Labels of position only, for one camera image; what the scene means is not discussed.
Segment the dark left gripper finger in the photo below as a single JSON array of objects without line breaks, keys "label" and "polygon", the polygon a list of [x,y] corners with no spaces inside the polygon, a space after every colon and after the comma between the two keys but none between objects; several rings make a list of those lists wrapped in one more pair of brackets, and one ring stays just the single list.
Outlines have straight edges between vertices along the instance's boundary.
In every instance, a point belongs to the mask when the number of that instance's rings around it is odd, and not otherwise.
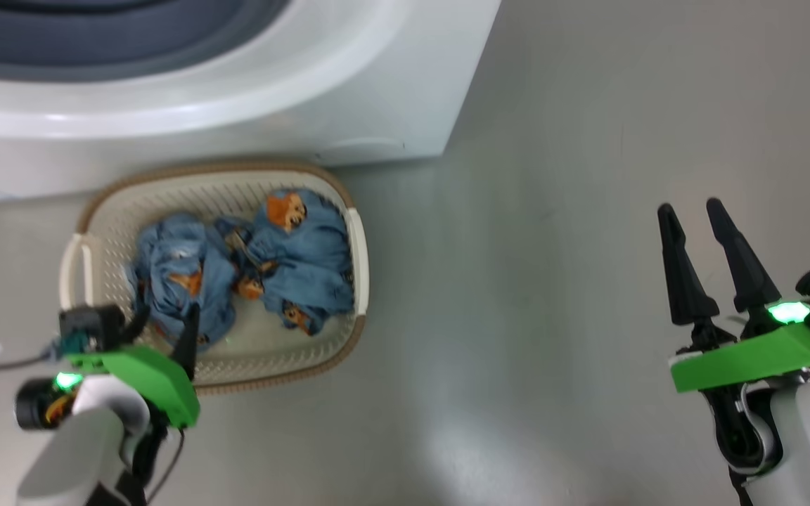
[{"label": "dark left gripper finger", "polygon": [[128,324],[122,330],[122,343],[131,345],[141,336],[149,320],[149,307],[142,307],[136,311]]},{"label": "dark left gripper finger", "polygon": [[173,348],[173,361],[183,369],[189,380],[193,380],[198,353],[199,304],[191,304],[183,323],[184,328]]}]

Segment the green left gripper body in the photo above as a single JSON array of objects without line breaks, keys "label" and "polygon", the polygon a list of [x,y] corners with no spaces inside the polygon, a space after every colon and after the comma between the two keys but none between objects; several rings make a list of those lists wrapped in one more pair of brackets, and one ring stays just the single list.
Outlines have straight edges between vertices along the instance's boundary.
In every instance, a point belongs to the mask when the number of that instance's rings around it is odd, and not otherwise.
[{"label": "green left gripper body", "polygon": [[70,353],[67,361],[82,372],[113,375],[164,413],[171,427],[187,429],[196,426],[200,417],[193,386],[196,358],[196,348],[176,358],[147,346],[126,346],[106,352]]}]

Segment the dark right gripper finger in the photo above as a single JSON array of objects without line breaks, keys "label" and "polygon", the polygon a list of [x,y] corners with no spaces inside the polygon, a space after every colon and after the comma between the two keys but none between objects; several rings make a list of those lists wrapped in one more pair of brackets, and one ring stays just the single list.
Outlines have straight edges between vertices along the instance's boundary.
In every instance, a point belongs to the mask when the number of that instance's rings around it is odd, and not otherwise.
[{"label": "dark right gripper finger", "polygon": [[733,279],[733,304],[737,313],[764,308],[781,299],[777,286],[754,253],[746,237],[736,227],[723,202],[710,198],[706,204],[714,237],[724,249]]},{"label": "dark right gripper finger", "polygon": [[690,325],[716,317],[718,305],[695,272],[686,249],[687,236],[671,205],[658,207],[658,221],[671,322]]}]

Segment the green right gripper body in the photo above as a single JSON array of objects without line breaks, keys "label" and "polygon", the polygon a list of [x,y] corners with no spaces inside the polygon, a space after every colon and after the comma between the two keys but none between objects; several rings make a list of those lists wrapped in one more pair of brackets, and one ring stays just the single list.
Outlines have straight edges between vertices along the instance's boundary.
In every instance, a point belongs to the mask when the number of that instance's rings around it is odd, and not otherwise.
[{"label": "green right gripper body", "polygon": [[679,353],[671,359],[678,393],[703,391],[742,382],[758,382],[810,368],[809,304],[772,304],[769,320],[779,329],[704,352]]}]

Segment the blue bear-print garment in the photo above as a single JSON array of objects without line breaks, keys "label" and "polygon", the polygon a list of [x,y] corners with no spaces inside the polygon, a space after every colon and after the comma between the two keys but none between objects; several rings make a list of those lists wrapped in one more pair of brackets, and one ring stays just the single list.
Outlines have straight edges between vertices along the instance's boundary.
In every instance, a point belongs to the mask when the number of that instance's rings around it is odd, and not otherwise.
[{"label": "blue bear-print garment", "polygon": [[199,308],[198,353],[224,339],[236,321],[237,269],[215,228],[192,214],[172,214],[142,228],[124,274],[132,311],[148,309],[155,333],[170,346],[193,306]]}]

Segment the blue garment with large bear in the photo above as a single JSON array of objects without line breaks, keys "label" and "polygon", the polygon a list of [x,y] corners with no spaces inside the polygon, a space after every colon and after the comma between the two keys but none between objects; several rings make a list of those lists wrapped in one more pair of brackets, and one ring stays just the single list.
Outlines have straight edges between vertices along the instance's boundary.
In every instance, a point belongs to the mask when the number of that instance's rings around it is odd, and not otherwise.
[{"label": "blue garment with large bear", "polygon": [[313,337],[354,307],[353,260],[341,212],[302,187],[267,195],[250,221],[219,216],[213,226],[236,269],[232,291],[260,301],[286,329]]}]

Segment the white front-load washing machine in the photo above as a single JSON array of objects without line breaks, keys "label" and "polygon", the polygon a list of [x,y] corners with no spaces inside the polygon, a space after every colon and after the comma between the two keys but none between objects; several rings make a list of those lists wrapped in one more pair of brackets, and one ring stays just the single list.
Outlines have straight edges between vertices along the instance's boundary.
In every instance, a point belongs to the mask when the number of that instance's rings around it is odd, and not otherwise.
[{"label": "white front-load washing machine", "polygon": [[441,155],[501,0],[292,0],[196,66],[92,83],[0,81],[0,202],[163,167],[302,158],[361,137]]}]

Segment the cream perforated laundry basket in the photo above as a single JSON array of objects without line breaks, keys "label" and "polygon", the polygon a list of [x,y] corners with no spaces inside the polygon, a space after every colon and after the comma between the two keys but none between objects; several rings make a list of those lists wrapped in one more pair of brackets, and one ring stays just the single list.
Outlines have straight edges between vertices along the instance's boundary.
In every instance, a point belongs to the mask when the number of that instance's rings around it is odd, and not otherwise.
[{"label": "cream perforated laundry basket", "polygon": [[198,356],[194,386],[200,395],[261,389],[315,377],[340,364],[366,324],[370,294],[368,243],[346,186],[328,170],[292,160],[189,164],[123,177],[87,202],[65,247],[59,270],[62,308],[115,304],[132,315],[135,291],[125,268],[139,231],[170,214],[202,220],[252,218],[270,193],[303,187],[327,199],[348,230],[354,306],[333,316],[313,337],[287,330],[261,302],[236,300],[236,322],[225,339]]}]

